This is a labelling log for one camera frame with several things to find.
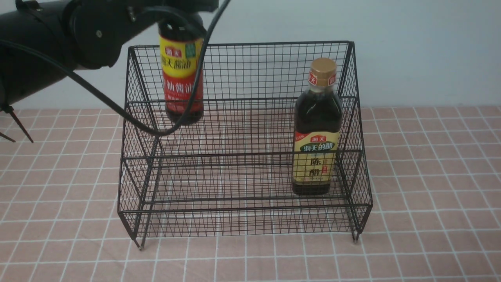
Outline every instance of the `yellow label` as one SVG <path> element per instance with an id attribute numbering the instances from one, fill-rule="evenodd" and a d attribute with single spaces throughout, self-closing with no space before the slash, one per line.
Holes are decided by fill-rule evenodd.
<path id="1" fill-rule="evenodd" d="M 331 181 L 338 148 L 339 132 L 312 132 L 294 136 L 293 180 L 301 185 L 327 184 Z"/>
<path id="2" fill-rule="evenodd" d="M 160 37 L 163 72 L 175 78 L 185 78 L 196 71 L 203 39 L 177 42 Z"/>

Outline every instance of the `basket shelf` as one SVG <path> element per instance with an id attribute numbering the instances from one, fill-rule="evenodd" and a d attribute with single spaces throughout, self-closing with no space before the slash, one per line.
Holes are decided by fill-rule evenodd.
<path id="1" fill-rule="evenodd" d="M 125 108 L 167 129 L 157 49 L 129 49 Z M 318 57 L 340 65 L 344 119 L 329 193 L 298 196 L 294 105 Z M 124 122 L 118 214 L 136 245 L 146 237 L 330 231 L 358 240 L 373 201 L 353 42 L 210 45 L 204 69 L 199 122 L 166 137 Z"/>

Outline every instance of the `pink tiled surface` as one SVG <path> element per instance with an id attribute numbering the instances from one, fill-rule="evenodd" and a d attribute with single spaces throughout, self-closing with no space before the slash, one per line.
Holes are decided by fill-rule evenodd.
<path id="1" fill-rule="evenodd" d="M 501 109 L 364 108 L 375 207 L 346 233 L 148 239 L 116 214 L 121 122 L 23 110 L 0 132 L 1 281 L 500 282 Z"/>

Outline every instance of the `bottle neck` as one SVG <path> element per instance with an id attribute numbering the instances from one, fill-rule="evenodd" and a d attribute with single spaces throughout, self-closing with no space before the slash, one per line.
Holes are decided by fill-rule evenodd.
<path id="1" fill-rule="evenodd" d="M 310 83 L 310 90 L 315 93 L 325 93 L 332 92 L 334 90 L 334 85 L 331 86 L 317 86 Z"/>

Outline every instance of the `white wall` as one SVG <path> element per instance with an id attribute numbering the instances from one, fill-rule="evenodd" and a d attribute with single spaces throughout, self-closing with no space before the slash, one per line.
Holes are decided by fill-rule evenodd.
<path id="1" fill-rule="evenodd" d="M 500 0 L 233 0 L 210 42 L 353 40 L 363 106 L 501 104 L 500 12 Z M 152 27 L 130 45 L 157 42 Z M 79 72 L 120 105 L 125 51 L 112 69 Z M 16 105 L 32 107 L 104 105 L 66 79 Z"/>

